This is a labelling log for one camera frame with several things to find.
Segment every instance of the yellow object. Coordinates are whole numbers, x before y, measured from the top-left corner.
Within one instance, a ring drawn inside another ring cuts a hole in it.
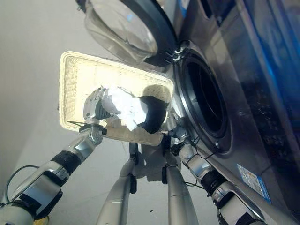
[[[43,219],[39,219],[34,221],[33,225],[48,225],[49,224],[49,217],[45,217]]]
[[[84,122],[83,105],[95,89],[122,87],[135,97],[154,96],[170,103],[174,84],[162,75],[146,72],[112,60],[102,59],[77,52],[65,52],[60,58],[60,124],[62,127],[78,131],[79,127],[68,121]],[[163,136],[149,134],[142,127],[129,131],[123,120],[100,124],[107,129],[105,137],[159,145]]]

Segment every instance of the laundry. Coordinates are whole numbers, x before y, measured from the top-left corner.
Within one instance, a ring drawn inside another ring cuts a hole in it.
[[[113,119],[124,120],[130,131],[138,126],[148,133],[157,132],[165,120],[166,103],[154,96],[134,97],[128,90],[120,87],[107,88],[102,97],[102,106]]]

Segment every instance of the white towel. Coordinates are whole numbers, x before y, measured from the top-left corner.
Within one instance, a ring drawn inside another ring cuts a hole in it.
[[[145,122],[148,113],[148,107],[144,102],[119,87],[105,90],[102,106],[109,113],[115,113],[118,119],[125,120],[130,131]]]

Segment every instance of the washing machine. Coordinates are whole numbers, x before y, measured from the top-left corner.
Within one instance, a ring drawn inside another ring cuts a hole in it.
[[[297,0],[77,3],[90,34],[120,60],[171,70],[207,159],[300,219]]]

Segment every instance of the black cloth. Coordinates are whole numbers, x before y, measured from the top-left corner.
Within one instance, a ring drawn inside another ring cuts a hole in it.
[[[138,126],[143,127],[148,133],[154,134],[165,120],[168,104],[154,96],[142,96],[140,100],[148,106],[148,113],[146,121],[138,124]]]

